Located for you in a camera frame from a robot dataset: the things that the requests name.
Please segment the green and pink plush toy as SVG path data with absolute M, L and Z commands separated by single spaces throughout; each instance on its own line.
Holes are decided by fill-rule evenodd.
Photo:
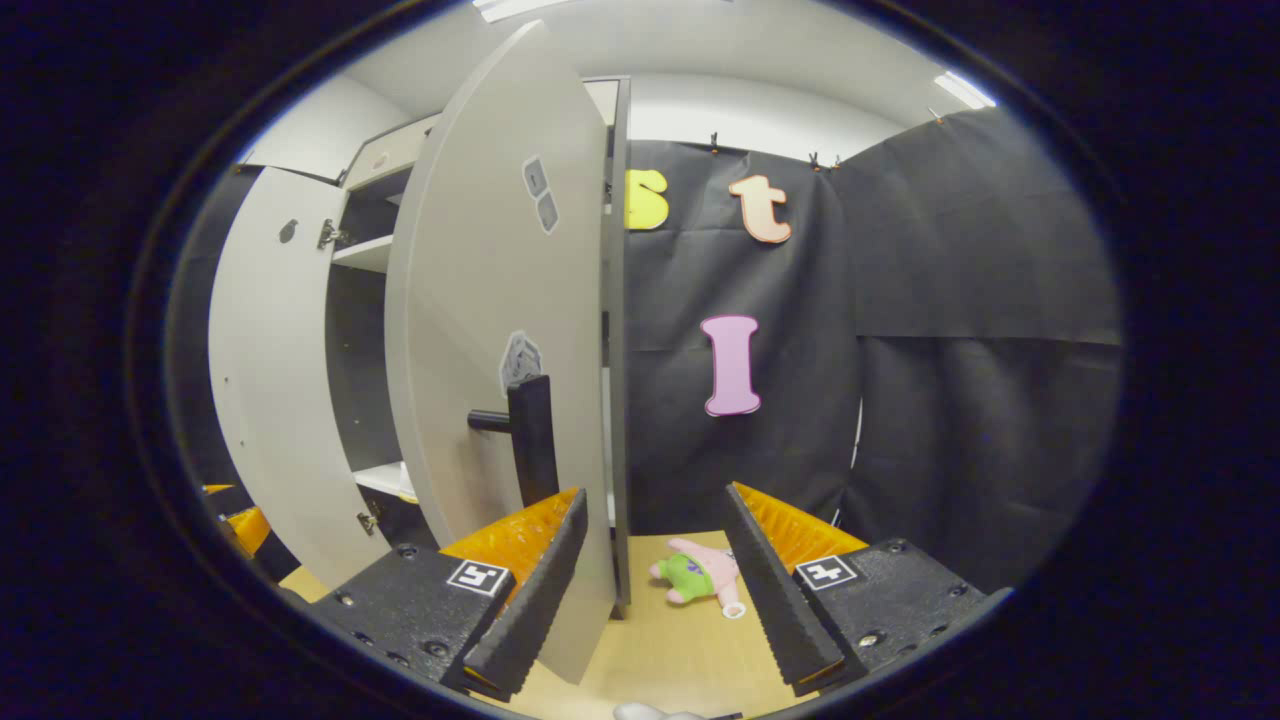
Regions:
M 691 539 L 672 538 L 669 555 L 649 566 L 654 580 L 669 588 L 669 603 L 687 605 L 714 597 L 726 619 L 744 618 L 748 607 L 739 593 L 741 569 L 730 550 L 713 548 Z

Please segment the ceiling light panel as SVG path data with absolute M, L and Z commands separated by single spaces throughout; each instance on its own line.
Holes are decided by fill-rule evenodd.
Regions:
M 964 77 L 956 74 L 954 70 L 945 70 L 943 73 L 936 76 L 933 82 L 945 92 L 950 94 L 952 97 L 973 110 L 998 106 L 991 96 L 984 94 Z

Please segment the black backdrop cloth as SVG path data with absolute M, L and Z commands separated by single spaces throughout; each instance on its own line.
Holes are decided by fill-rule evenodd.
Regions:
M 1015 585 L 1094 488 L 1117 299 L 1085 204 L 1001 109 L 841 167 L 634 140 L 675 210 L 626 237 L 628 529 L 709 530 L 741 480 Z

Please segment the grey cabinet door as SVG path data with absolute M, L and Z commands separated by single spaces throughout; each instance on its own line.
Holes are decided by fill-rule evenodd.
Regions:
M 500 369 L 532 345 L 550 380 L 559 487 L 582 491 L 585 544 L 538 662 L 582 680 L 614 607 L 603 370 L 608 132 L 541 20 L 489 53 L 410 174 L 387 273 L 387 372 L 399 448 L 439 544 L 522 507 Z
M 332 250 L 344 193 L 262 168 L 230 224 L 210 299 L 218 421 L 241 483 L 280 542 L 328 589 L 389 551 L 340 441 L 326 363 Z

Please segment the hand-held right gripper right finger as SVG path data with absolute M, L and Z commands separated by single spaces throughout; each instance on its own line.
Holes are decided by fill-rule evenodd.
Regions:
M 915 543 L 867 543 L 741 483 L 724 533 L 783 682 L 826 692 L 890 673 L 966 630 L 991 597 Z

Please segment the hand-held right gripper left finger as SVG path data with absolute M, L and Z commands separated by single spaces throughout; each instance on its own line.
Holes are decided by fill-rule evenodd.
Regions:
M 589 527 L 571 488 L 429 550 L 399 544 L 312 606 L 369 656 L 506 702 L 544 646 Z

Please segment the grey shoe cabinet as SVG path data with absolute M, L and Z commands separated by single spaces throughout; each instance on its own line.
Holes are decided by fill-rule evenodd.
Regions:
M 611 559 L 616 588 L 611 619 L 628 616 L 632 588 L 628 579 L 628 477 L 626 420 L 627 333 L 625 328 L 625 172 L 630 164 L 632 77 L 589 76 L 582 82 L 605 131 L 604 201 L 602 211 L 602 420 L 605 505 L 609 518 Z M 338 184 L 349 193 L 398 195 L 407 183 L 422 141 L 436 123 L 435 113 L 393 126 L 364 140 Z

